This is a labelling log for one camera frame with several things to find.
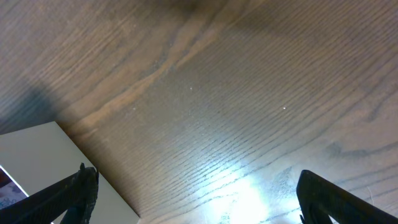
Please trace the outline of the cream box with pink inside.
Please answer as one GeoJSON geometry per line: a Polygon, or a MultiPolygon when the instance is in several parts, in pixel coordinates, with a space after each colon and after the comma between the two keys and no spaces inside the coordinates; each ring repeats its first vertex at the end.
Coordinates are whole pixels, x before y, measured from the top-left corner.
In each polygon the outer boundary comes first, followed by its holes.
{"type": "MultiPolygon", "coordinates": [[[[33,195],[76,173],[81,163],[86,167],[93,165],[55,122],[1,135],[1,168],[26,195],[33,195]]],[[[138,222],[139,216],[100,175],[90,223],[138,222]]]]}

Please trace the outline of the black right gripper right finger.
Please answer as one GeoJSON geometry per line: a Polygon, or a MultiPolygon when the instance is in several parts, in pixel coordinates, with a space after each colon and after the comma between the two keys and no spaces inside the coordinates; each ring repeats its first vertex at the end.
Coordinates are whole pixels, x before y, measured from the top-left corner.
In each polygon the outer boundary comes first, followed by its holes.
{"type": "Polygon", "coordinates": [[[303,224],[397,224],[397,218],[361,200],[310,170],[303,170],[296,188],[303,224]]]}

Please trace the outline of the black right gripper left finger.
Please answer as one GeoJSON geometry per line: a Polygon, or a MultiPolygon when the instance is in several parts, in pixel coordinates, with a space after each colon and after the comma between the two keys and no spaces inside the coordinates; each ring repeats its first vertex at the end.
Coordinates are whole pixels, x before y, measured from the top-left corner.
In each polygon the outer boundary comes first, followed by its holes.
{"type": "Polygon", "coordinates": [[[78,172],[1,210],[3,224],[88,224],[98,198],[99,172],[80,165],[78,172]]]}

